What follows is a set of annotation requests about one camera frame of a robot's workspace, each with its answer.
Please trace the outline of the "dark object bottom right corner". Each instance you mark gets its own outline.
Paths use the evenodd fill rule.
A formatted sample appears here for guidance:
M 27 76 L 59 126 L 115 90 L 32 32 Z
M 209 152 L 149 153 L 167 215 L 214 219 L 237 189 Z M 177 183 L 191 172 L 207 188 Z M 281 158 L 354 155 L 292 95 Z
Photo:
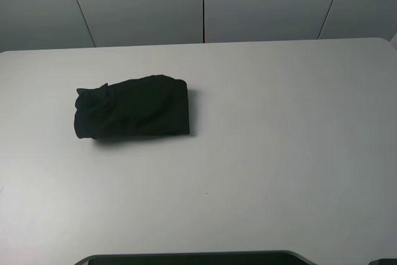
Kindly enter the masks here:
M 396 258 L 382 258 L 371 261 L 368 265 L 397 265 Z

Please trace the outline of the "black printed t-shirt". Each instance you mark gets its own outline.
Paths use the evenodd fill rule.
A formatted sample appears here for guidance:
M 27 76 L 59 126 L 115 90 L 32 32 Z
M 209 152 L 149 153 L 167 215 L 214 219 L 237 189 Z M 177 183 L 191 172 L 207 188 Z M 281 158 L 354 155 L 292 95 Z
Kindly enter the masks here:
M 190 133 L 187 83 L 163 74 L 99 88 L 78 88 L 74 131 L 80 139 Z

